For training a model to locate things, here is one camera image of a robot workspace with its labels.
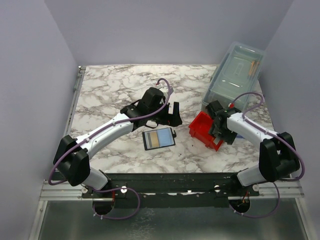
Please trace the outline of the red plastic bin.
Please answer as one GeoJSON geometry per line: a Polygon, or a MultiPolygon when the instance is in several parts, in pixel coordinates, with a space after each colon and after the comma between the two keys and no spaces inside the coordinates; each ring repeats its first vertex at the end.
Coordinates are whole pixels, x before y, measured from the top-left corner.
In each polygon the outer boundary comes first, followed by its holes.
{"type": "Polygon", "coordinates": [[[214,149],[217,152],[223,141],[209,134],[213,123],[214,120],[207,113],[200,111],[188,127],[191,137],[198,139],[207,148],[214,149]]]}

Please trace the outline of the black leather card holder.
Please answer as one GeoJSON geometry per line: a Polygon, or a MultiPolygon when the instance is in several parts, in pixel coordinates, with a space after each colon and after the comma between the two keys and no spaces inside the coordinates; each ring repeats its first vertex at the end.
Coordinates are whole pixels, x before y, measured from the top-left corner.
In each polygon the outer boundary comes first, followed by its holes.
{"type": "Polygon", "coordinates": [[[143,146],[146,151],[175,146],[177,133],[171,127],[144,131],[143,146]]]}

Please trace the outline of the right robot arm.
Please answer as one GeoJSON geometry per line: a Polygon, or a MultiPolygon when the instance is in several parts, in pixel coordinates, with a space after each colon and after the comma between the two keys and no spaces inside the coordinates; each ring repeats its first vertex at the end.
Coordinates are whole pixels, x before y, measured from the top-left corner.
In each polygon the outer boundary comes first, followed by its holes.
{"type": "Polygon", "coordinates": [[[213,123],[209,134],[233,144],[237,135],[242,136],[259,149],[258,164],[238,172],[230,183],[230,191],[241,196],[248,186],[259,183],[273,183],[283,180],[298,171],[301,163],[296,153],[292,136],[269,130],[248,117],[237,108],[208,110],[213,123]]]}

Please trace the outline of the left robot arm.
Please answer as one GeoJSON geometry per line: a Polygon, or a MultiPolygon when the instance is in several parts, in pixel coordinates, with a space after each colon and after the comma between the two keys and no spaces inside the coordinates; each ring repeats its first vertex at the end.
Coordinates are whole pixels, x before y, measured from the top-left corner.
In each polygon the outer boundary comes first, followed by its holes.
{"type": "Polygon", "coordinates": [[[109,178],[102,171],[92,168],[90,160],[113,141],[145,127],[148,121],[170,127],[181,125],[179,103],[173,103],[172,113],[169,113],[169,107],[168,103],[146,106],[137,100],[122,108],[110,121],[87,134],[76,138],[64,136],[53,160],[54,170],[58,170],[64,177],[63,180],[71,186],[84,185],[92,188],[99,197],[107,197],[111,191],[109,178]]]}

